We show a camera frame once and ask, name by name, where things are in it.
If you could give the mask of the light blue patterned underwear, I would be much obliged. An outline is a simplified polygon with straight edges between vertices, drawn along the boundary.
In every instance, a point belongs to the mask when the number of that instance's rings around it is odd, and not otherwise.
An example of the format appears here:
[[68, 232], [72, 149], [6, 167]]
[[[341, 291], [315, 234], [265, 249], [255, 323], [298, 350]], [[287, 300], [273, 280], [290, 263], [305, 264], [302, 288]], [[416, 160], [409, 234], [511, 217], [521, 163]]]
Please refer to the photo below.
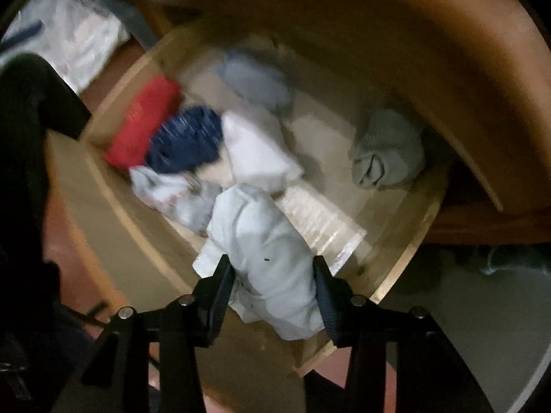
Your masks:
[[219, 184], [202, 181], [193, 172], [157, 173], [147, 166], [129, 169], [135, 197], [169, 220], [204, 236], [211, 220]]

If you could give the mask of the pale blue white underwear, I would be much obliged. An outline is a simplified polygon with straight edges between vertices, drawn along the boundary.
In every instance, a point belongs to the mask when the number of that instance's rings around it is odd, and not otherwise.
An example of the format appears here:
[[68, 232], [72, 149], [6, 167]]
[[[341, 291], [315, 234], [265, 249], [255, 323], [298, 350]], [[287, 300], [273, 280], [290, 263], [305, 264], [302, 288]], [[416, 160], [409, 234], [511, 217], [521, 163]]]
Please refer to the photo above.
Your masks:
[[236, 184], [216, 197], [194, 271], [212, 276], [222, 255], [235, 269], [229, 305], [243, 322], [267, 322], [287, 341], [311, 338], [323, 329], [314, 254], [261, 188]]

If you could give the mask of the navy speckled underwear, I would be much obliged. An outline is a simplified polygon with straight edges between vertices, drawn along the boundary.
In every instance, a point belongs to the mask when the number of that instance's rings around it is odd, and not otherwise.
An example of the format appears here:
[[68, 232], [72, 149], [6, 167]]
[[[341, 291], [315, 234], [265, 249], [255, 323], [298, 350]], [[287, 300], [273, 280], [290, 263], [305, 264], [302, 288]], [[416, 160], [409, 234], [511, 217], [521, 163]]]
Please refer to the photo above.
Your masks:
[[194, 172], [219, 159], [223, 142], [220, 116], [207, 105], [179, 111], [150, 142], [146, 164], [157, 173]]

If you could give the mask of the pale grey underwear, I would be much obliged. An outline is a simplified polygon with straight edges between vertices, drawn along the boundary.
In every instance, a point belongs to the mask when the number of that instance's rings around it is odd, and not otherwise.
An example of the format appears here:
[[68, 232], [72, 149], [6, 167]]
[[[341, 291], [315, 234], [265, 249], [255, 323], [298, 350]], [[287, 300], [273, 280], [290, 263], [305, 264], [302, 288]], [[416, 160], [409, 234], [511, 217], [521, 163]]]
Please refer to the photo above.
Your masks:
[[222, 113], [221, 127], [235, 183], [278, 194], [303, 176], [276, 116], [257, 107], [239, 107]]

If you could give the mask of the wooden drawer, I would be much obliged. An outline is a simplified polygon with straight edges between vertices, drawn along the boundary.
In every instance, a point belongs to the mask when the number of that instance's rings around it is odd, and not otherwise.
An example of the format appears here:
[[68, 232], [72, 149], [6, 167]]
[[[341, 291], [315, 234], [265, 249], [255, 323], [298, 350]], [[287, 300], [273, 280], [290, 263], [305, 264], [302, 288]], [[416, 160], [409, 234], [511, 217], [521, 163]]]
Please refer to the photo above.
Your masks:
[[79, 139], [49, 136], [76, 247], [112, 309], [160, 309], [199, 279], [193, 261], [204, 238], [138, 200], [128, 173], [105, 161], [131, 101], [157, 76], [179, 81], [185, 105], [223, 119], [219, 158], [197, 170], [197, 182], [263, 189], [333, 274], [371, 300], [385, 297], [439, 211], [444, 167], [425, 161], [403, 183], [359, 188], [353, 152], [385, 92], [272, 36], [203, 21], [141, 57]]

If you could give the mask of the red underwear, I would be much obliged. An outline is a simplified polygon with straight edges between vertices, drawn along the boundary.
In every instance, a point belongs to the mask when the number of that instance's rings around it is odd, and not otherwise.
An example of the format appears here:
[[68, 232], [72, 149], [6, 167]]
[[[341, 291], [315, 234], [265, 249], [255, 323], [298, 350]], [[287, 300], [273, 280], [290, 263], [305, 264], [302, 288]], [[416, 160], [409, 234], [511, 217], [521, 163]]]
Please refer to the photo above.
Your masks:
[[143, 165], [152, 136], [164, 121], [177, 113], [182, 102], [177, 80], [154, 77], [131, 101], [122, 127], [104, 155], [105, 162], [122, 170]]

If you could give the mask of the grey padded stool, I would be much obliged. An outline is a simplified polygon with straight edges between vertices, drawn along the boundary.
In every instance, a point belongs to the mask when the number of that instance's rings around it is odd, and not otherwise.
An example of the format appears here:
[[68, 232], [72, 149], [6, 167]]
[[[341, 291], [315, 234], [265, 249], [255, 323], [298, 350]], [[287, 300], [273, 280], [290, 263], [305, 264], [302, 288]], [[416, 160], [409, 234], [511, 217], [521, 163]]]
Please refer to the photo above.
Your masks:
[[381, 304], [427, 309], [497, 412], [519, 411], [550, 363], [550, 279], [537, 271], [410, 265]]

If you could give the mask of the grey ribbed garment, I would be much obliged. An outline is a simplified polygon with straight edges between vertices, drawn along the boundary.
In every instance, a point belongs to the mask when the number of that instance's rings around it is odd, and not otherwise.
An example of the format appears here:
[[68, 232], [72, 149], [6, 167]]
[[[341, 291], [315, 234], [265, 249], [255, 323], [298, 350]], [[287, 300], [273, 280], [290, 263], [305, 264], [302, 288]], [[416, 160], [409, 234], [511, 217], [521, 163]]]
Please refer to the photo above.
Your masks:
[[423, 125], [392, 109], [371, 115], [365, 136], [352, 156], [352, 181], [358, 188], [391, 188], [409, 183], [424, 168]]

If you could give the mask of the person's black trouser leg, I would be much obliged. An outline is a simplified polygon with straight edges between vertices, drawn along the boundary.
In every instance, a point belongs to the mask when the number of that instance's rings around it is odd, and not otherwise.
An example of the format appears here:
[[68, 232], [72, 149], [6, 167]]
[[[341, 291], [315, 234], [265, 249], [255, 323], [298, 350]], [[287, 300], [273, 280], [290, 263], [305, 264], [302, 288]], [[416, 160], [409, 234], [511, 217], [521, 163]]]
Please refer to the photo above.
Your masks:
[[92, 343], [61, 309], [44, 258], [48, 130], [76, 139], [91, 114], [41, 57], [1, 68], [1, 409], [49, 412]]

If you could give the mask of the folded light blue garment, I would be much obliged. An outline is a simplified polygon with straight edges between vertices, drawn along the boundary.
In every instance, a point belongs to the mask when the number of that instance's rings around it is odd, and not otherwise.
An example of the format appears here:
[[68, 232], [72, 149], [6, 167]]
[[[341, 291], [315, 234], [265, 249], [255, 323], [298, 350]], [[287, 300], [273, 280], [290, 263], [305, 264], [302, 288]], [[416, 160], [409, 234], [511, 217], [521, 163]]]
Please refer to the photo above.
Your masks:
[[231, 91], [270, 113], [287, 114], [293, 106], [295, 90], [290, 78], [259, 55], [231, 50], [217, 67], [217, 73]]

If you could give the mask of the wooden nightstand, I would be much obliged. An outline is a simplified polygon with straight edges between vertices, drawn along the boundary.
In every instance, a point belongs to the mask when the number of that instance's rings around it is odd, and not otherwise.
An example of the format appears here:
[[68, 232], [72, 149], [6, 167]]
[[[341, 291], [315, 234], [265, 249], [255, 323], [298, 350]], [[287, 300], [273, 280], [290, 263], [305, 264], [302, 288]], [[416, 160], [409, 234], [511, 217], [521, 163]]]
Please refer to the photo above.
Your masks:
[[396, 88], [488, 202], [446, 208], [440, 243], [550, 238], [550, 50], [518, 0], [141, 0], [232, 16]]

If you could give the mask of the white floral bedsheet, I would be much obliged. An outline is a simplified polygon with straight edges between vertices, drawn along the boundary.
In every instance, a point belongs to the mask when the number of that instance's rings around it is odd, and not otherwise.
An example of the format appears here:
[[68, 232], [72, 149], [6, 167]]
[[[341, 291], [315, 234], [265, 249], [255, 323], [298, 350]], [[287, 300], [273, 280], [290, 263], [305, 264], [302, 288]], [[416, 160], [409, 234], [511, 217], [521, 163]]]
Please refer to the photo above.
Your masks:
[[32, 38], [1, 54], [1, 63], [23, 52], [44, 58], [76, 93], [104, 70], [118, 47], [130, 39], [122, 22], [76, 0], [30, 0], [9, 25], [7, 38], [42, 22]]

